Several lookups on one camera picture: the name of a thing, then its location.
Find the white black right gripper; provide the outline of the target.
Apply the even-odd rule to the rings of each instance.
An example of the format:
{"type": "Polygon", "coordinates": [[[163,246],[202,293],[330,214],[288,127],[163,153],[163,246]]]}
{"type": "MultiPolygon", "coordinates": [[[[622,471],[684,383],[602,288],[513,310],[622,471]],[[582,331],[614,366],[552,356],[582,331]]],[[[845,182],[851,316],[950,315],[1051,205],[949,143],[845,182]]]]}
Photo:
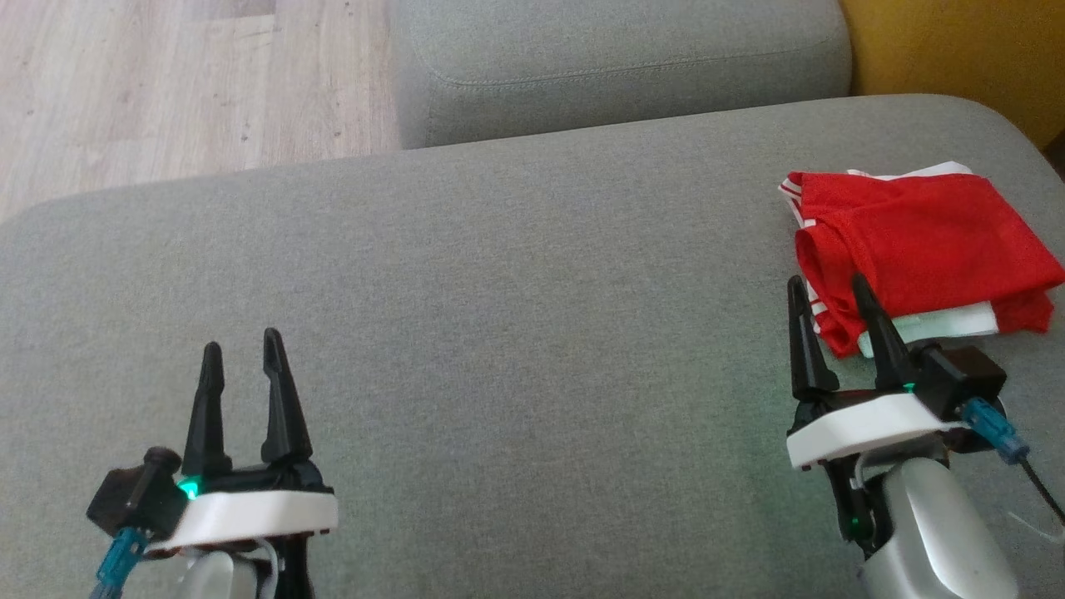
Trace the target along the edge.
{"type": "MultiPolygon", "coordinates": [[[[869,334],[869,345],[876,371],[878,390],[905,389],[916,379],[892,319],[876,300],[874,289],[862,273],[852,278],[857,312],[869,334]]],[[[828,368],[814,331],[813,308],[806,285],[794,275],[787,284],[790,381],[794,399],[820,399],[840,390],[840,381],[828,368]]],[[[958,418],[943,421],[912,392],[871,399],[836,412],[814,418],[786,439],[790,465],[802,469],[821,460],[847,458],[919,438],[927,433],[969,430],[958,418]]]]}

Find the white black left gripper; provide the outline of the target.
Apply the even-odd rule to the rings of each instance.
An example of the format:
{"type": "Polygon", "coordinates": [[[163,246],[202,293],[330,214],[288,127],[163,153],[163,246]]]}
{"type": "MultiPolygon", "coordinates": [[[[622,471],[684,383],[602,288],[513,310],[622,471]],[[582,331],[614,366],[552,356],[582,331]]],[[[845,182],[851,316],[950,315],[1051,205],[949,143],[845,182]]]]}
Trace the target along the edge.
{"type": "MultiPolygon", "coordinates": [[[[277,329],[264,329],[263,371],[269,381],[269,421],[261,446],[261,459],[271,465],[310,459],[313,447],[304,405],[290,370],[283,338],[277,329]]],[[[187,477],[178,484],[189,503],[170,537],[150,543],[150,550],[170,552],[225,543],[251,543],[301,533],[324,533],[338,527],[335,493],[297,490],[209,492],[201,477],[232,470],[232,460],[225,452],[224,389],[223,350],[216,342],[210,342],[203,349],[181,467],[187,477]]]]}

